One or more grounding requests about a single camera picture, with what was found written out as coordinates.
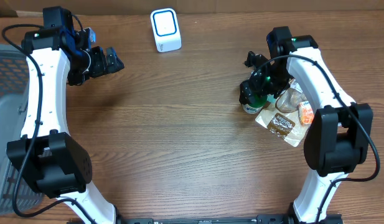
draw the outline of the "wire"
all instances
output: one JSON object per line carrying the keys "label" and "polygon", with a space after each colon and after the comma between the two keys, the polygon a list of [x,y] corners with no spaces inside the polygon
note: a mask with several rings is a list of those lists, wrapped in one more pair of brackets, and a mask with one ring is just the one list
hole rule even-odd
{"label": "wire", "polygon": [[90,54],[88,54],[88,52],[86,52],[86,51],[84,51],[87,55],[88,55],[88,58],[90,58],[90,63],[88,64],[88,68],[86,68],[85,69],[85,71],[84,72],[82,72],[83,74],[85,73],[85,72],[89,72],[89,69],[90,69],[90,67],[91,67],[91,61],[92,61],[92,59],[91,59],[91,55]]}
{"label": "wire", "polygon": [[22,180],[22,176],[23,176],[23,172],[24,172],[24,169],[26,167],[26,164],[27,162],[29,161],[29,158],[32,154],[32,152],[34,151],[34,144],[35,144],[35,140],[37,138],[37,135],[38,135],[38,131],[39,131],[39,128],[40,128],[40,124],[41,124],[41,110],[42,110],[42,74],[41,74],[41,70],[40,70],[40,67],[38,66],[38,63],[35,61],[35,59],[29,54],[27,53],[25,50],[23,50],[21,47],[19,47],[18,45],[16,45],[14,42],[12,42],[11,40],[9,40],[5,33],[6,31],[8,31],[9,29],[13,29],[13,28],[18,28],[18,27],[36,27],[36,28],[40,28],[40,29],[43,29],[44,27],[43,26],[40,26],[40,25],[35,25],[35,24],[16,24],[16,25],[11,25],[11,26],[7,26],[5,27],[3,30],[2,30],[2,37],[3,39],[8,42],[10,45],[12,45],[14,48],[16,48],[17,50],[19,50],[20,52],[22,52],[26,57],[28,57],[31,62],[34,64],[34,67],[35,69],[37,70],[37,76],[38,76],[38,85],[39,85],[39,92],[38,92],[38,104],[37,104],[37,117],[35,119],[35,128],[34,128],[34,133],[32,135],[32,138],[31,138],[31,141],[30,141],[30,145],[29,145],[29,148],[27,150],[27,153],[26,153],[26,156],[24,157],[23,159],[23,162],[22,162],[22,166],[20,168],[20,171],[19,171],[19,174],[17,175],[17,180],[16,180],[16,185],[14,187],[14,190],[13,190],[13,194],[12,194],[12,208],[13,208],[13,211],[16,213],[16,215],[20,216],[20,217],[24,217],[24,218],[29,218],[29,217],[34,217],[36,215],[39,215],[45,211],[47,211],[48,209],[51,209],[52,207],[62,203],[62,202],[71,202],[72,205],[75,205],[77,206],[77,208],[84,214],[84,216],[91,222],[91,223],[95,223],[94,219],[91,218],[91,216],[89,216],[89,214],[87,214],[87,212],[85,211],[85,209],[74,199],[72,198],[65,198],[65,199],[61,199],[61,200],[58,200],[54,203],[51,203],[50,205],[44,207],[44,208],[41,208],[40,210],[36,211],[36,212],[33,212],[33,213],[29,213],[29,214],[26,214],[26,213],[22,213],[19,208],[17,207],[17,195],[19,193],[19,187],[20,187],[20,183],[21,183],[21,180]]}
{"label": "wire", "polygon": [[82,27],[81,21],[78,19],[78,17],[76,15],[74,15],[74,14],[72,14],[72,16],[78,22],[78,25],[80,25],[81,30],[84,30],[83,27]]}
{"label": "wire", "polygon": [[370,177],[366,177],[366,178],[339,178],[337,180],[334,180],[330,184],[330,186],[329,186],[329,188],[327,188],[327,191],[326,191],[325,195],[323,196],[322,202],[321,202],[321,204],[320,204],[320,206],[318,208],[318,213],[317,213],[316,220],[315,220],[315,223],[318,224],[319,223],[319,219],[320,219],[320,215],[322,213],[323,206],[324,206],[325,201],[327,200],[327,198],[328,198],[328,196],[330,194],[330,191],[331,191],[332,187],[336,187],[336,183],[341,182],[341,181],[367,182],[367,181],[373,180],[378,175],[378,173],[380,172],[380,156],[378,155],[377,148],[374,145],[374,142],[371,139],[371,137],[367,134],[366,130],[363,128],[362,124],[360,123],[358,118],[354,115],[354,113],[350,110],[350,108],[341,100],[340,94],[337,93],[337,90],[333,86],[333,83],[331,82],[329,76],[326,74],[325,70],[316,61],[314,61],[314,60],[312,60],[310,58],[307,58],[307,57],[300,56],[300,55],[282,55],[282,56],[278,56],[278,57],[274,57],[274,58],[269,59],[268,61],[266,61],[265,63],[260,65],[254,71],[254,73],[252,75],[254,75],[255,73],[258,73],[258,71],[261,70],[264,66],[267,66],[267,64],[270,64],[271,62],[273,62],[275,60],[282,59],[282,58],[299,58],[299,59],[303,59],[305,61],[311,62],[313,65],[315,65],[321,71],[321,73],[323,74],[323,76],[326,79],[327,83],[329,84],[329,87],[332,90],[332,92],[334,94],[334,97],[342,105],[342,107],[348,112],[348,114],[350,115],[352,120],[357,124],[357,126],[361,130],[361,132],[363,132],[363,136],[365,137],[365,139],[368,141],[370,147],[372,148],[372,151],[374,153],[374,158],[376,160],[376,168],[374,170],[374,173]]}

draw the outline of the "food package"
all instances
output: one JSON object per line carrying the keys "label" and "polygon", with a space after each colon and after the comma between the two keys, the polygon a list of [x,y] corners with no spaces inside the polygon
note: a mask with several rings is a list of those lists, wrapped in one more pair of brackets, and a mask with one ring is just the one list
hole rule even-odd
{"label": "food package", "polygon": [[314,120],[314,112],[308,101],[300,102],[298,104],[299,122],[302,125],[311,124]]}
{"label": "food package", "polygon": [[300,121],[299,104],[302,102],[309,105],[297,81],[291,80],[290,88],[278,97],[274,103],[270,103],[263,108],[255,121],[296,147],[309,128],[309,124],[302,124]]}

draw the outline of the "plastic bag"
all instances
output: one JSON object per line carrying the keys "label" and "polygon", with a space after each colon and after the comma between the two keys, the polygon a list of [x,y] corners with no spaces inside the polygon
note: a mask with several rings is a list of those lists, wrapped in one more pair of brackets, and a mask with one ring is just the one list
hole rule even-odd
{"label": "plastic bag", "polygon": [[298,104],[306,101],[301,87],[295,80],[274,103],[263,108],[255,121],[275,135],[296,147],[304,138],[309,125],[303,125],[299,119]]}

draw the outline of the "green bottle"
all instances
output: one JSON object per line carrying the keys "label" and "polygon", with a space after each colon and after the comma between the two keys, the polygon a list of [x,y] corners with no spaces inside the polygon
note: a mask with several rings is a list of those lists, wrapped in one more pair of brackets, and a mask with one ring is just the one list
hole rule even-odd
{"label": "green bottle", "polygon": [[242,105],[244,111],[249,114],[256,114],[260,112],[262,107],[266,104],[268,96],[258,97],[257,95],[255,95],[254,98],[256,100],[256,103]]}

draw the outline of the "gray plastic basket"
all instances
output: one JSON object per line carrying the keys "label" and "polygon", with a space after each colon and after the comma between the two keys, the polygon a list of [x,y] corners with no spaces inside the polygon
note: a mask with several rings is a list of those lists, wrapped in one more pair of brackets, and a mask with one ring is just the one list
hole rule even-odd
{"label": "gray plastic basket", "polygon": [[[7,158],[6,144],[20,138],[27,114],[27,81],[25,56],[10,45],[0,45],[0,215],[13,212],[12,193],[18,172]],[[42,194],[33,192],[21,181],[17,197],[20,210],[28,210],[42,199]]]}

